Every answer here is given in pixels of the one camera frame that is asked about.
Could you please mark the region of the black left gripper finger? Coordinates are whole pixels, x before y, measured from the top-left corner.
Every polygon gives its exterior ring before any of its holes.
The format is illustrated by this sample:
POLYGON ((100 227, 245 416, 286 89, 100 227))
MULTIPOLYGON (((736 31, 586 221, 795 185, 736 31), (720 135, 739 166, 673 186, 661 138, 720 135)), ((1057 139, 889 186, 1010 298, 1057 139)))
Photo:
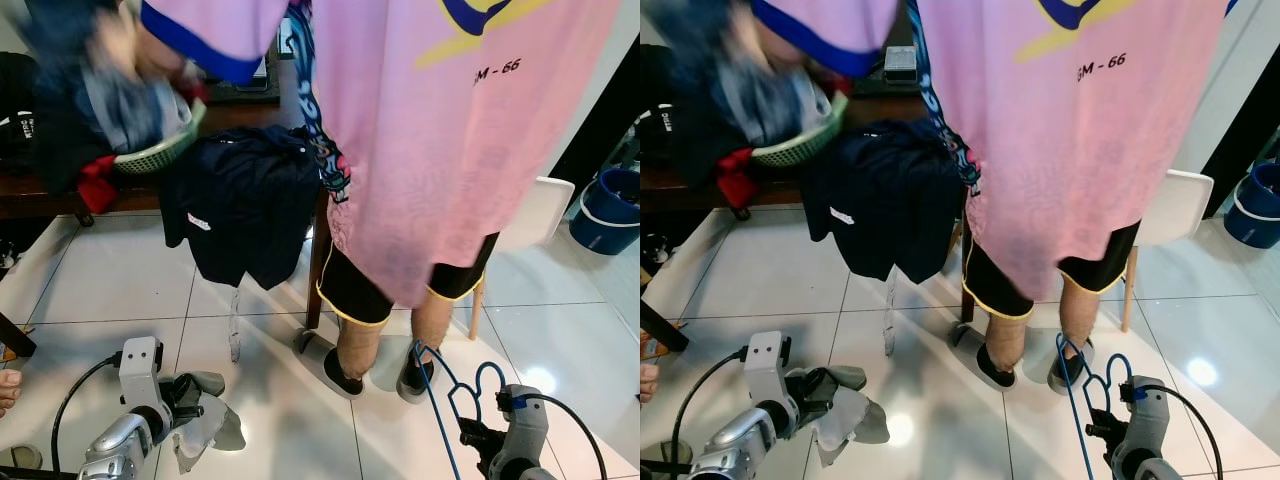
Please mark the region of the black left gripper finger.
POLYGON ((182 372, 172 380, 174 399, 196 399, 200 393, 218 397, 225 389, 225 379, 219 372, 182 372))
POLYGON ((813 425, 824 467, 833 465, 851 442, 884 444, 890 440, 884 410, 860 392, 836 392, 829 410, 813 425))
POLYGON ((204 408, 204 413, 175 430, 175 461, 182 474, 189 472, 207 448, 246 448, 241 417, 224 401, 201 399, 198 407, 204 408))
POLYGON ((810 367, 800 378, 805 396, 831 396, 838 387, 860 390, 867 384, 864 369, 847 365, 810 367))

